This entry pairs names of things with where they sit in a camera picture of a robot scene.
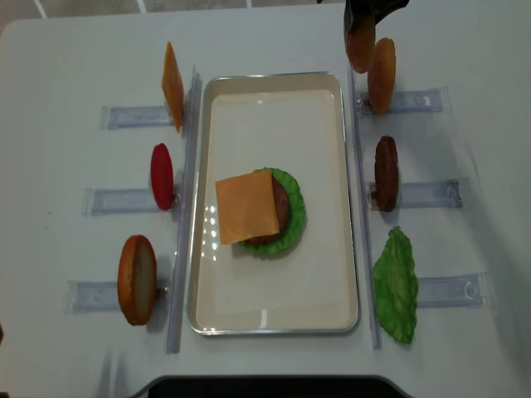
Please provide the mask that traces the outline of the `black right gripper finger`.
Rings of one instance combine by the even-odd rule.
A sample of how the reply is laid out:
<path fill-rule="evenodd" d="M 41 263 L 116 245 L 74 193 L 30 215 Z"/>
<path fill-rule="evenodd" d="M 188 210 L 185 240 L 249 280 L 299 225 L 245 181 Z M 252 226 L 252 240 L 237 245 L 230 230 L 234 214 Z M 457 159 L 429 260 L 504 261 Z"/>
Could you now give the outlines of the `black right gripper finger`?
<path fill-rule="evenodd" d="M 347 0 L 343 13 L 343 25 L 348 32 L 354 32 L 367 17 L 373 17 L 378 24 L 389 14 L 404 8 L 409 0 Z"/>

